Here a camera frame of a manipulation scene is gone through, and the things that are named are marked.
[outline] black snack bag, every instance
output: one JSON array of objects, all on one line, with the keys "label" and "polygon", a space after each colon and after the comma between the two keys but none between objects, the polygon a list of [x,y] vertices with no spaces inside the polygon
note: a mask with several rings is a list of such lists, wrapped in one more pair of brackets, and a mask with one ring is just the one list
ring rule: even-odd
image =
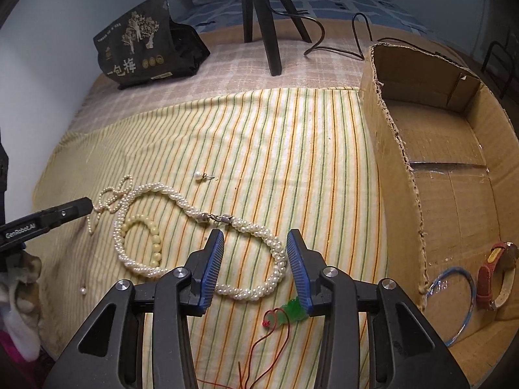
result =
[{"label": "black snack bag", "polygon": [[168,0],[146,0],[94,37],[99,67],[119,89],[197,73],[210,52],[196,30],[169,17]]}]

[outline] bed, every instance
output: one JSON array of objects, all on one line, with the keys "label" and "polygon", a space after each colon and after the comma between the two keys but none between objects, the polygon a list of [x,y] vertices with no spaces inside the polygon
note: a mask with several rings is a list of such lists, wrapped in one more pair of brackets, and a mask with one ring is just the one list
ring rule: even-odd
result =
[{"label": "bed", "polygon": [[[374,39],[404,39],[463,63],[388,0],[294,2],[298,10],[307,10],[323,22],[328,45],[355,50],[349,19],[363,11]],[[329,264],[355,279],[377,282],[386,270],[385,222],[373,148],[358,106],[362,61],[323,51],[303,57],[308,44],[300,41],[290,20],[276,19],[284,71],[271,77],[257,25],[254,42],[243,43],[238,6],[237,0],[219,0],[179,19],[197,28],[212,53],[196,76],[123,91],[99,77],[49,160],[34,192],[35,209],[84,195],[96,199],[102,188],[132,174],[137,184],[167,183],[194,205],[239,212],[281,236],[290,228],[301,228]],[[315,40],[318,28],[305,25]],[[367,32],[359,28],[359,36],[366,49]],[[217,179],[196,186],[195,170],[210,172]],[[309,207],[311,202],[316,203],[314,208]],[[152,211],[157,216],[163,239],[170,242],[163,264],[168,268],[180,265],[189,252],[200,248],[210,231],[188,221],[160,197],[142,198],[134,211]],[[116,280],[144,281],[117,261],[112,223],[112,215],[104,214],[90,236],[86,221],[75,221],[29,245],[29,251],[43,262],[41,334],[55,355]],[[181,237],[174,232],[178,229],[183,230]],[[224,231],[226,247],[238,251],[234,256],[226,253],[221,279],[239,285],[243,274],[256,285],[259,278],[253,272],[263,274],[269,268],[264,248],[255,238]],[[131,235],[128,245],[132,256],[149,261],[150,245],[143,230]],[[261,314],[295,296],[290,276],[275,294],[257,304],[216,297],[204,318],[190,321],[191,347],[201,379],[238,386],[235,364],[245,361],[251,343],[263,332]],[[361,387],[366,387],[368,342],[365,318],[359,320]],[[150,327],[148,320],[146,387],[151,387]],[[264,384],[279,389],[311,387],[321,328],[319,320],[295,325],[295,337]],[[255,357],[256,372],[272,360],[280,338],[269,340]]]}]

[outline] red string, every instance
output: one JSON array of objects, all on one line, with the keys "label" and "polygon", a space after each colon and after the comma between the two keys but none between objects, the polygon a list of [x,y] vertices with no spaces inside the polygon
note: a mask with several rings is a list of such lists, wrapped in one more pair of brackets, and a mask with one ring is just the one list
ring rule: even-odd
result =
[{"label": "red string", "polygon": [[202,382],[202,383],[208,383],[209,385],[215,385],[215,386],[219,386],[219,387],[225,387],[227,389],[234,389],[233,387],[230,387],[230,386],[225,386],[225,385],[220,385],[219,383],[214,383],[214,382],[208,382],[207,380],[202,380],[202,379],[198,379],[197,380],[199,382]]},{"label": "red string", "polygon": [[279,357],[281,356],[281,353],[283,352],[283,350],[285,349],[286,347],[286,344],[288,343],[289,341],[289,337],[290,337],[290,320],[289,320],[289,316],[287,315],[286,311],[283,310],[283,309],[274,309],[273,310],[274,313],[276,311],[281,311],[281,313],[283,313],[286,317],[286,338],[285,338],[285,342],[283,343],[283,345],[281,346],[281,349],[279,350],[279,352],[276,354],[276,357],[274,358],[274,361],[272,362],[271,366],[265,370],[261,375],[260,377],[258,377],[254,382],[252,382],[252,384],[250,385],[250,387],[248,389],[252,389],[252,387],[258,383],[260,381],[261,378],[264,377],[264,375],[266,375],[267,373],[269,373],[272,369],[274,369],[274,366],[276,365],[276,362],[278,361]]},{"label": "red string", "polygon": [[[283,350],[285,349],[286,347],[286,344],[288,343],[289,341],[289,338],[290,338],[290,321],[289,321],[289,317],[286,313],[285,310],[283,309],[280,309],[280,308],[276,308],[276,309],[273,309],[273,310],[268,310],[265,312],[264,316],[263,316],[263,321],[265,322],[265,317],[267,316],[267,314],[273,314],[274,315],[274,326],[272,327],[271,330],[269,330],[266,335],[263,335],[261,338],[258,339],[258,341],[256,341],[255,343],[252,344],[252,347],[251,347],[251,351],[248,353],[248,356],[247,356],[247,362],[248,362],[248,367],[247,367],[247,380],[245,380],[245,384],[242,384],[243,382],[243,379],[245,378],[245,373],[242,374],[242,370],[241,370],[241,363],[238,361],[238,375],[239,375],[239,378],[240,378],[240,389],[247,389],[247,383],[251,377],[251,366],[252,366],[252,353],[254,351],[254,348],[256,348],[256,346],[261,342],[261,341],[264,341],[265,339],[267,339],[270,335],[272,335],[272,333],[274,332],[274,330],[276,330],[276,327],[277,327],[277,324],[278,324],[278,318],[276,316],[276,312],[280,311],[281,313],[283,313],[286,317],[286,338],[285,338],[285,342],[283,343],[281,349],[279,350],[279,352],[277,352],[276,356],[274,357],[274,361],[272,362],[272,364],[270,365],[270,367],[265,370],[261,375],[260,377],[258,377],[256,380],[254,380],[254,382],[252,382],[252,384],[250,385],[250,387],[248,389],[252,389],[252,387],[258,383],[260,381],[261,378],[263,378],[267,373],[269,373],[270,371],[273,370],[274,366],[276,365],[276,362],[278,361],[279,357],[281,356],[281,353],[283,352]],[[219,387],[224,387],[225,389],[234,389],[233,387],[231,386],[226,386],[226,385],[220,385],[219,383],[215,383],[215,382],[208,382],[206,380],[201,380],[201,379],[198,379],[197,380],[199,382],[202,382],[202,383],[207,383],[207,384],[210,384],[210,385],[214,385],[214,386],[219,386]]]}]

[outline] yellow striped fabric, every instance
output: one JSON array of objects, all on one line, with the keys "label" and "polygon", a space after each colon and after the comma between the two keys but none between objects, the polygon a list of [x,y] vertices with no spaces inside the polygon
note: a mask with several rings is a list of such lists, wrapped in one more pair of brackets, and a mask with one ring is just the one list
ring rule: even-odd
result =
[{"label": "yellow striped fabric", "polygon": [[[194,171],[216,176],[196,183]],[[162,182],[202,211],[232,214],[263,224],[284,240],[301,230],[309,248],[354,279],[377,282],[387,264],[385,222],[373,149],[353,88],[279,88],[207,98],[135,115],[89,134],[69,133],[51,156],[34,193],[35,209],[72,199],[94,199],[125,174],[135,184]],[[200,249],[211,227],[189,220],[166,197],[139,198],[129,215],[145,214],[163,236],[162,266],[183,265]],[[85,218],[31,241],[43,261],[42,337],[59,353],[121,278],[141,283],[118,261],[111,240],[114,216],[104,213],[94,236]],[[238,287],[263,282],[272,268],[267,247],[222,226],[225,254],[219,281]],[[125,239],[129,255],[151,261],[151,239],[133,227]],[[85,287],[86,295],[79,289]],[[264,334],[264,311],[295,297],[290,273],[258,302],[215,296],[207,314],[190,318],[197,377],[238,386],[238,361]],[[361,387],[367,385],[368,339],[361,329]],[[269,389],[313,386],[322,319],[296,324],[273,372],[258,384]],[[146,321],[144,382],[151,383],[151,321]],[[255,351],[252,378],[271,364],[284,340],[275,332]],[[200,384],[209,389],[212,385]]]}]

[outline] cardboard box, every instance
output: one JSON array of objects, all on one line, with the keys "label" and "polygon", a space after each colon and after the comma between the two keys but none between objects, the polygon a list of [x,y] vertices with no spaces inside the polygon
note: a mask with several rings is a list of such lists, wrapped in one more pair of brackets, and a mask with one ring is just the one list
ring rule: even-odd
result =
[{"label": "cardboard box", "polygon": [[[519,243],[517,137],[476,75],[406,46],[370,48],[360,97],[386,211],[388,276],[447,340],[470,305],[469,285],[449,277],[428,303],[424,294],[446,268],[461,266],[476,280],[493,244]],[[518,319],[516,277],[507,304],[497,313],[476,308],[451,347],[470,383],[499,360]]]}]

